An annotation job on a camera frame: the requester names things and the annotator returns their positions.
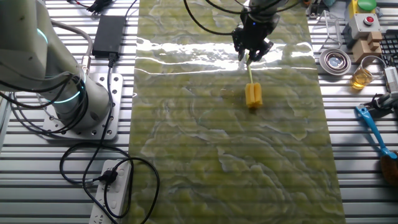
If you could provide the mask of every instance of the black cable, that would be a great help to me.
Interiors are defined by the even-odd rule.
[[[56,88],[58,88],[58,87],[60,87],[60,86],[62,86],[62,85],[64,85],[64,84],[68,83],[68,82],[73,78],[73,74],[72,74],[72,73],[69,73],[68,76],[69,76],[69,77],[68,77],[67,79],[65,79],[64,81],[62,81],[62,82],[56,84],[55,86],[50,87],[50,88],[41,89],[41,90],[31,90],[31,89],[27,89],[27,88],[23,88],[23,87],[19,87],[19,86],[15,86],[15,85],[6,83],[6,82],[1,81],[1,80],[0,80],[0,84],[6,86],[6,87],[8,87],[8,88],[12,88],[13,90],[25,91],[25,92],[28,92],[28,93],[45,93],[45,92],[54,90],[54,89],[56,89]]]
[[[51,135],[51,134],[64,133],[66,131],[69,131],[69,130],[73,129],[84,118],[84,116],[86,115],[86,112],[88,110],[88,95],[87,95],[87,91],[86,91],[85,84],[84,84],[83,80],[80,80],[80,85],[78,85],[77,87],[78,87],[79,90],[84,90],[84,91],[81,91],[81,93],[82,93],[81,94],[81,96],[82,96],[81,100],[85,100],[85,102],[82,105],[80,105],[80,109],[78,108],[79,113],[76,116],[74,116],[74,118],[69,123],[67,123],[64,127],[60,128],[60,129],[58,129],[56,131],[44,130],[44,129],[38,127],[37,125],[35,125],[33,122],[29,121],[26,118],[25,114],[22,112],[22,110],[21,110],[19,105],[17,105],[17,110],[19,111],[21,116],[24,118],[24,121],[21,120],[21,118],[17,115],[17,113],[15,111],[15,108],[11,105],[12,113],[14,114],[14,116],[16,117],[18,122],[20,122],[28,130],[33,131],[33,132],[35,132],[37,134]],[[14,99],[16,100],[16,94],[13,93],[12,95],[13,95]],[[33,129],[33,128],[29,127],[24,122],[28,122],[31,126],[33,126],[36,129]]]
[[[102,10],[111,3],[112,0],[95,0],[94,3],[87,8],[87,11],[93,12],[94,14],[98,14],[102,12]]]
[[[105,140],[105,135],[106,135],[106,131],[109,125],[109,122],[111,120],[112,117],[112,111],[113,111],[113,98],[112,98],[112,93],[111,93],[111,70],[113,68],[113,63],[116,60],[116,54],[111,54],[112,56],[109,56],[109,70],[108,70],[108,77],[107,77],[107,81],[108,81],[108,96],[109,96],[109,102],[110,102],[110,108],[109,108],[109,113],[108,113],[108,117],[106,118],[106,122],[105,122],[105,126],[104,126],[104,130],[102,132],[102,136],[101,139],[99,140],[98,146],[93,154],[93,157],[90,159],[86,170],[83,173],[83,178],[81,179],[81,184],[83,185],[83,190],[86,192],[86,194],[92,199],[92,201],[94,201],[95,204],[97,204],[97,206],[99,206],[100,209],[102,209],[102,211],[104,211],[104,213],[106,214],[106,216],[112,221],[113,224],[118,224],[114,218],[106,211],[106,209],[102,206],[102,204],[99,203],[99,201],[97,201],[97,199],[95,199],[94,196],[92,196],[92,194],[90,194],[90,192],[87,189],[86,186],[86,176],[88,173],[88,169],[90,168],[91,164],[93,163],[93,161],[95,160],[95,157],[97,156],[97,154],[99,153],[101,146],[103,145],[103,142]]]
[[[160,190],[160,177],[159,177],[159,173],[157,172],[156,168],[150,162],[146,161],[145,159],[141,159],[141,158],[138,158],[138,157],[130,157],[130,158],[127,158],[127,159],[123,159],[118,164],[116,164],[116,166],[112,170],[112,174],[111,175],[113,175],[116,172],[116,170],[118,169],[118,167],[121,164],[123,164],[124,162],[126,162],[126,161],[134,161],[134,160],[141,161],[141,162],[144,162],[145,164],[147,164],[154,171],[155,176],[156,176],[156,192],[155,192],[155,196],[154,196],[154,199],[152,201],[152,205],[150,206],[150,209],[149,209],[147,215],[145,216],[145,218],[141,222],[141,224],[143,224],[143,223],[145,223],[148,220],[148,218],[150,217],[152,211],[154,210],[154,207],[155,207],[155,204],[156,204],[156,200],[157,200],[157,196],[158,196],[159,190]],[[108,189],[108,186],[109,186],[108,182],[105,182],[105,188],[104,189]],[[111,209],[110,209],[110,207],[108,205],[108,199],[106,197],[106,194],[107,194],[107,190],[104,190],[105,207],[108,210],[108,212],[115,218],[123,218],[123,217],[125,217],[127,215],[127,212],[130,209],[131,191],[129,191],[129,197],[128,197],[129,204],[127,205],[127,209],[125,210],[125,212],[122,215],[116,215],[116,214],[114,214],[111,211]]]
[[[223,12],[228,12],[230,14],[236,14],[236,15],[245,15],[245,14],[257,14],[259,12],[265,11],[266,9],[269,9],[272,6],[275,6],[276,4],[278,4],[279,2],[281,2],[281,0],[277,0],[271,4],[269,4],[268,6],[264,6],[264,7],[259,7],[258,9],[254,9],[251,11],[244,11],[244,12],[236,12],[236,11],[231,11],[229,9],[225,9],[219,5],[214,4],[213,2],[211,2],[210,0],[205,0],[209,5],[215,7],[216,9],[219,9]]]
[[[2,92],[0,92],[0,96],[3,97],[8,102],[14,103],[15,105],[19,105],[21,107],[25,107],[25,108],[29,108],[29,109],[42,109],[42,108],[45,108],[46,106],[49,106],[49,105],[53,104],[57,99],[60,98],[60,96],[62,94],[62,91],[65,89],[65,87],[68,85],[68,82],[72,78],[73,78],[73,75],[71,74],[64,81],[56,84],[55,86],[53,86],[51,88],[47,88],[47,89],[43,89],[43,90],[29,90],[29,89],[20,88],[18,86],[14,86],[14,85],[8,84],[6,82],[0,81],[0,84],[4,85],[6,87],[14,88],[14,89],[19,90],[19,91],[27,91],[27,92],[30,92],[30,93],[43,93],[43,92],[46,92],[46,91],[51,91],[51,90],[54,90],[54,89],[58,88],[59,86],[61,86],[63,84],[61,89],[60,89],[60,91],[57,93],[57,95],[54,97],[54,99],[52,99],[49,102],[47,102],[47,103],[45,103],[43,105],[40,105],[40,106],[31,106],[31,105],[26,105],[26,104],[20,103],[20,102],[18,102],[16,100],[12,99],[11,97],[8,97],[6,94],[4,94]]]
[[[293,5],[291,5],[291,6],[287,6],[286,8],[284,8],[284,9],[279,9],[279,10],[276,10],[276,12],[283,12],[283,11],[286,11],[286,10],[289,10],[289,9],[291,9],[291,8],[293,8],[294,6],[296,6],[296,5],[298,5],[298,4],[300,4],[301,2],[298,0],[296,3],[294,3]]]
[[[391,110],[391,109],[392,109],[392,106],[390,106],[390,107],[388,107],[388,108],[381,108],[381,107],[377,104],[376,97],[377,97],[377,98],[380,98],[380,97],[382,97],[382,96],[384,96],[384,95],[383,95],[383,94],[377,94],[377,93],[373,96],[372,101],[371,101],[373,108],[376,109],[376,110],[379,110],[379,111],[389,111],[389,110]]]
[[[88,8],[89,6],[86,6],[86,5],[84,5],[84,4],[82,4],[82,3],[80,3],[79,1],[77,1],[77,0],[67,0],[68,2],[70,2],[70,1],[74,1],[74,2],[76,2],[76,4],[77,5],[79,5],[79,6],[83,6],[83,7],[86,7],[86,8]]]
[[[200,28],[202,28],[203,30],[205,30],[205,31],[207,31],[207,32],[209,32],[209,33],[211,33],[211,34],[215,34],[215,35],[232,35],[232,32],[229,32],[229,33],[222,33],[222,32],[212,31],[212,30],[209,30],[209,29],[207,29],[206,27],[204,27],[204,26],[203,26],[202,24],[200,24],[200,23],[195,19],[195,17],[193,16],[191,10],[190,10],[189,7],[188,7],[187,0],[183,0],[183,1],[184,1],[184,5],[185,5],[185,8],[187,9],[187,12],[188,12],[189,16],[191,17],[191,19],[192,19]]]
[[[243,6],[243,7],[249,7],[249,8],[255,8],[255,6],[245,6],[244,4],[242,4],[242,3],[240,3],[238,0],[234,0],[236,3],[238,3],[240,6]]]
[[[126,12],[126,15],[124,16],[125,18],[127,18],[127,15],[129,14],[130,9],[132,8],[132,6],[137,2],[137,0],[134,0],[134,2],[132,2],[131,6],[129,7],[129,9]]]
[[[82,181],[82,180],[72,180],[72,179],[70,179],[69,177],[67,177],[67,175],[65,174],[65,171],[64,171],[64,169],[63,169],[63,164],[65,163],[65,161],[67,160],[67,157],[68,157],[70,154],[74,153],[75,151],[77,151],[77,150],[79,150],[79,149],[85,148],[85,147],[98,147],[98,144],[97,144],[97,143],[93,143],[93,142],[81,142],[81,143],[78,143],[78,144],[76,144],[76,145],[70,147],[70,148],[63,154],[63,156],[62,156],[62,158],[61,158],[61,160],[60,160],[60,173],[61,173],[62,177],[63,177],[66,181],[68,181],[69,183],[72,183],[72,184],[81,184],[81,183],[83,183],[83,181]],[[119,149],[119,148],[117,148],[117,147],[107,146],[107,145],[104,145],[104,144],[103,144],[103,145],[102,145],[102,148],[103,148],[103,149],[106,149],[106,150],[117,151],[117,152],[120,152],[121,154],[123,154],[123,155],[126,156],[126,157],[130,157],[128,153],[126,153],[125,151],[123,151],[122,149]]]

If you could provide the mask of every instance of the green button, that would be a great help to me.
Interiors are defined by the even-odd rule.
[[[365,11],[372,11],[376,8],[376,0],[358,0],[358,6]]]

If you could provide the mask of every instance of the blue handle brush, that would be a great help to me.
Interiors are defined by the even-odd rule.
[[[380,158],[381,171],[385,180],[391,185],[398,187],[398,160],[396,152],[391,152],[384,144],[381,134],[377,129],[376,124],[374,123],[368,109],[366,109],[364,105],[359,105],[355,107],[355,110],[362,116],[362,118],[371,128],[377,141],[379,142],[380,150],[382,153],[382,156]]]

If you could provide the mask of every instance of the black keyboard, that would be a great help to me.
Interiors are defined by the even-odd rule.
[[[391,57],[398,53],[398,30],[387,30],[380,41],[382,58],[387,65],[395,66],[398,69],[398,56],[394,57],[391,63]]]

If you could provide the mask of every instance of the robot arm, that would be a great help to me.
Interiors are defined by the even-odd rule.
[[[241,14],[243,25],[233,31],[233,42],[235,51],[239,53],[239,60],[243,59],[246,49],[249,50],[248,64],[259,61],[262,56],[268,53],[274,43],[266,42],[264,39],[274,31],[279,21],[279,16],[276,14],[277,8],[285,5],[287,1],[250,0],[245,3],[242,12],[255,11],[269,5],[273,6],[258,13]]]
[[[18,87],[0,85],[0,91],[49,89],[65,82],[70,76],[58,74],[67,72],[83,80],[84,88],[67,82],[64,88],[40,93],[48,101],[57,97],[52,106],[58,118],[64,124],[74,120],[83,111],[85,97],[87,112],[76,128],[92,127],[108,114],[108,92],[85,74],[58,38],[42,0],[0,1],[0,30],[0,80]]]
[[[0,1],[0,80],[22,88],[45,88],[46,77],[68,71],[79,74],[78,63],[56,35],[42,1]],[[13,91],[0,85],[0,90]]]

